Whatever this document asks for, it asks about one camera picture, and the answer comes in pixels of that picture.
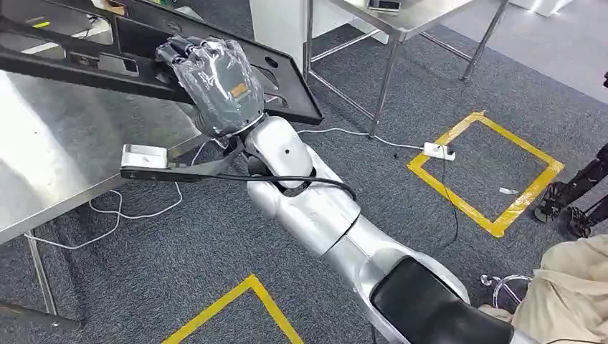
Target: black cable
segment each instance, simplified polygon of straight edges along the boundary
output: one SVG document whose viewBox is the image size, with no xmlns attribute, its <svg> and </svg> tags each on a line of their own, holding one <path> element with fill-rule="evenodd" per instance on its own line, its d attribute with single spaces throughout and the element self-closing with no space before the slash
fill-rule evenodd
<svg viewBox="0 0 608 344">
<path fill-rule="evenodd" d="M 378 344 L 378 342 L 376 342 L 376 328 L 371 322 L 369 325 L 371 326 L 371 344 Z"/>
<path fill-rule="evenodd" d="M 348 192 L 353 201 L 357 200 L 357 194 L 355 191 L 345 183 L 341 181 L 334 181 L 333 179 L 327 178 L 319 178 L 319 177 L 305 177 L 305 176 L 238 176 L 234 174 L 217 174 L 215 176 L 206 175 L 207 178 L 216 178 L 216 179 L 227 179 L 229 181 L 308 181 L 308 182 L 317 182 L 317 183 L 326 183 L 335 185 L 342 190 Z"/>
<path fill-rule="evenodd" d="M 441 174 L 441 184 L 443 185 L 443 189 L 445 190 L 445 196 L 447 197 L 447 200 L 450 201 L 450 204 L 452 205 L 452 209 L 454 210 L 454 220 L 456 221 L 456 229 L 454 231 L 454 237 L 452 238 L 452 240 L 450 240 L 450 242 L 448 242 L 447 244 L 440 247 L 440 249 L 444 249 L 444 248 L 448 247 L 449 245 L 454 244 L 456 239 L 458 239 L 458 210 L 456 210 L 456 206 L 454 205 L 454 202 L 452 202 L 452 199 L 450 198 L 450 194 L 447 192 L 447 187 L 445 185 L 445 159 L 443 159 L 443 173 Z"/>
<path fill-rule="evenodd" d="M 566 339 L 566 338 L 555 339 L 555 340 L 552 340 L 551 342 L 547 342 L 545 344 L 553 344 L 553 343 L 557 343 L 557 342 L 577 342 L 577 343 L 590 343 L 590 344 L 604 344 L 604 343 L 600 343 L 600 342 L 594 342 L 594 341 L 591 341 L 591 340 Z"/>
</svg>

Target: yellow tape square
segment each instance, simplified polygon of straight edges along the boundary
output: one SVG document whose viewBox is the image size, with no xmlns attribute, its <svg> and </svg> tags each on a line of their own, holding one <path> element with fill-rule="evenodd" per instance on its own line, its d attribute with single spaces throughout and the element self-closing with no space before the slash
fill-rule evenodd
<svg viewBox="0 0 608 344">
<path fill-rule="evenodd" d="M 216 302 L 212 305 L 205 308 L 202 312 L 200 312 L 196 317 L 192 320 L 188 321 L 187 324 L 182 326 L 179 330 L 177 330 L 174 334 L 169 336 L 169 338 L 163 341 L 163 344 L 177 344 L 181 342 L 184 338 L 188 337 L 192 334 L 197 328 L 200 328 L 207 320 L 211 319 L 214 315 L 219 313 L 224 307 L 226 307 L 229 303 L 234 301 L 237 297 L 243 295 L 249 289 L 253 290 L 253 292 L 257 295 L 257 297 L 262 301 L 264 307 L 272 319 L 277 323 L 281 331 L 287 336 L 291 343 L 301 344 L 304 343 L 298 333 L 293 329 L 293 326 L 289 323 L 287 318 L 283 315 L 277 304 L 272 300 L 270 294 L 262 283 L 258 280 L 258 278 L 251 274 L 249 277 L 243 280 L 239 285 L 234 287 L 224 296 L 220 297 Z"/>
<path fill-rule="evenodd" d="M 532 146 L 530 143 L 525 142 L 521 138 L 517 137 L 512 132 L 506 130 L 500 125 L 494 123 L 492 120 L 484 116 L 484 112 L 471 113 L 464 120 L 458 123 L 447 133 L 441 135 L 435 143 L 438 145 L 447 145 L 449 142 L 454 140 L 458 135 L 470 127 L 472 123 L 479 121 L 495 132 L 501 134 L 504 138 L 514 142 L 526 151 L 534 154 L 537 158 L 548 164 L 547 168 L 540 176 L 538 176 L 532 184 L 494 221 L 490 221 L 485 218 L 477 209 L 469 205 L 465 200 L 461 199 L 456 193 L 453 193 L 449 188 L 438 181 L 430 173 L 426 172 L 422 165 L 429 160 L 429 156 L 420 153 L 416 158 L 407 164 L 407 167 L 417 174 L 423 181 L 426 181 L 432 188 L 442 194 L 445 198 L 450 195 L 450 199 L 462 212 L 467 214 L 473 221 L 477 222 L 486 231 L 489 231 L 494 237 L 500 238 L 505 235 L 505 230 L 509 225 L 517 219 L 517 217 L 526 210 L 526 207 L 532 203 L 532 201 L 538 196 L 538 194 L 550 184 L 550 182 L 557 176 L 557 173 L 564 168 L 564 165 L 559 161 L 555 160 L 551 156 L 547 155 L 543 151 Z"/>
</svg>

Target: gray carpet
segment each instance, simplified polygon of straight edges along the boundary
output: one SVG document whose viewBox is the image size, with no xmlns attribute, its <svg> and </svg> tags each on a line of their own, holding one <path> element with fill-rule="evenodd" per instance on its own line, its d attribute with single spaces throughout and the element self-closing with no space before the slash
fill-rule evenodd
<svg viewBox="0 0 608 344">
<path fill-rule="evenodd" d="M 193 6 L 206 20 L 252 36 L 247 1 L 179 5 Z M 443 27 L 433 34 L 467 51 L 474 47 Z M 354 35 L 354 29 L 342 27 L 316 39 L 315 49 Z M 386 53 L 386 47 L 367 39 L 314 68 L 373 108 Z M 399 48 L 398 64 L 379 128 L 388 140 L 421 145 L 471 111 L 487 110 L 489 118 L 565 163 L 560 180 L 571 178 L 605 143 L 608 106 L 492 50 L 468 83 L 458 80 L 465 68 L 462 60 L 421 38 Z M 326 115 L 319 128 L 367 128 L 361 115 L 317 82 L 311 89 Z M 442 248 L 454 235 L 454 214 L 442 196 L 405 167 L 416 151 L 342 133 L 303 138 L 355 188 L 365 216 L 400 242 L 433 254 L 465 283 L 474 305 L 490 300 L 490 290 L 478 282 L 480 274 L 531 274 L 546 249 L 568 239 L 560 235 L 559 223 L 541 226 L 528 214 L 511 224 L 504 238 L 495 239 L 459 211 L 458 239 Z M 446 166 L 446 184 L 489 219 L 513 200 L 498 193 L 498 187 L 521 191 L 545 167 L 481 125 L 472 125 L 454 141 L 454 148 L 458 159 Z M 210 147 L 205 156 L 214 153 L 217 149 Z M 429 161 L 425 168 L 442 175 L 440 161 Z M 237 164 L 231 172 L 244 171 Z M 338 276 L 277 223 L 263 219 L 244 185 L 205 181 L 181 188 L 184 202 L 172 211 L 122 221 L 116 233 L 83 249 L 69 252 L 42 245 L 60 313 L 87 324 L 68 333 L 2 318 L 0 342 L 158 343 L 253 273 L 306 343 L 370 343 L 369 327 Z M 606 190 L 603 183 L 580 203 L 590 204 Z M 132 182 L 120 191 L 127 214 L 155 212 L 177 199 L 170 183 Z M 114 209 L 116 201 L 106 194 L 95 204 Z M 37 232 L 76 244 L 107 231 L 114 221 L 81 206 Z M 606 232 L 606 224 L 596 230 Z M 41 310 L 27 252 L 22 238 L 0 247 L 0 300 Z M 287 338 L 248 292 L 186 342 L 286 343 Z"/>
</svg>

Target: clear plastic wrap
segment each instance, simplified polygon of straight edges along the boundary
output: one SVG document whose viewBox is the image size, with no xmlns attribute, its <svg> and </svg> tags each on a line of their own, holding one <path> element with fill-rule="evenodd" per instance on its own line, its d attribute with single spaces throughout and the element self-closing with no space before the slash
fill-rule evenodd
<svg viewBox="0 0 608 344">
<path fill-rule="evenodd" d="M 205 135 L 243 130 L 264 111 L 264 90 L 236 41 L 171 37 L 156 50 L 199 109 L 192 119 Z"/>
</svg>

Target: stainless steel table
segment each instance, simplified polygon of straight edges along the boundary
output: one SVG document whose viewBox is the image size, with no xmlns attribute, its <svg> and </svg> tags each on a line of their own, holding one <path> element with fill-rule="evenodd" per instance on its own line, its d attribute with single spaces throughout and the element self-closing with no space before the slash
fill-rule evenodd
<svg viewBox="0 0 608 344">
<path fill-rule="evenodd" d="M 310 47 L 313 38 L 312 14 L 314 0 L 308 0 L 307 37 L 306 48 L 304 50 L 304 75 L 305 77 L 308 76 L 308 74 L 312 75 L 314 78 L 323 83 L 327 88 L 329 88 L 332 92 L 336 93 L 337 96 L 344 99 L 346 102 L 348 102 L 348 104 L 352 105 L 361 113 L 363 113 L 366 117 L 368 117 L 371 120 L 369 135 L 372 137 L 376 135 L 376 128 L 380 121 L 384 102 L 386 100 L 386 93 L 389 88 L 391 74 L 395 65 L 397 43 L 403 43 L 408 39 L 420 34 L 422 37 L 428 39 L 429 41 L 435 44 L 438 44 L 440 47 L 445 48 L 446 50 L 454 53 L 456 56 L 467 60 L 469 62 L 469 65 L 467 66 L 467 69 L 465 70 L 465 73 L 462 76 L 462 79 L 466 80 L 471 76 L 475 65 L 479 62 L 485 45 L 488 43 L 488 40 L 492 36 L 494 28 L 496 28 L 496 24 L 499 22 L 500 17 L 503 15 L 503 12 L 505 11 L 507 4 L 509 3 L 509 0 L 501 0 L 500 6 L 496 11 L 496 15 L 492 19 L 490 26 L 486 30 L 483 38 L 481 39 L 481 42 L 475 50 L 475 53 L 473 54 L 473 56 L 469 56 L 464 52 L 461 52 L 460 50 L 444 42 L 441 42 L 440 40 L 434 38 L 433 36 L 429 35 L 424 31 L 434 26 L 437 26 L 442 20 L 450 18 L 451 16 L 454 16 L 463 9 L 466 9 L 472 4 L 482 0 L 402 0 L 401 9 L 397 14 L 387 14 L 379 11 L 372 11 L 367 9 L 367 5 L 357 6 L 349 2 L 348 0 L 324 1 L 329 1 L 341 7 L 342 9 L 348 11 L 359 19 L 372 25 L 376 29 L 313 57 L 311 54 Z M 380 89 L 380 96 L 376 104 L 376 110 L 372 113 L 363 106 L 359 105 L 356 101 L 352 100 L 349 96 L 345 95 L 338 88 L 333 86 L 330 82 L 323 79 L 319 74 L 314 72 L 310 68 L 310 64 L 312 62 L 323 59 L 324 57 L 327 57 L 333 54 L 334 52 L 349 47 L 352 44 L 360 42 L 361 40 L 367 37 L 371 37 L 379 32 L 384 32 L 389 36 L 390 55 L 389 61 L 384 71 L 384 78 L 382 80 L 382 86 Z"/>
<path fill-rule="evenodd" d="M 204 140 L 183 105 L 0 72 L 0 244 L 122 184 L 125 143 L 170 148 Z M 34 240 L 47 312 L 57 314 Z"/>
</svg>

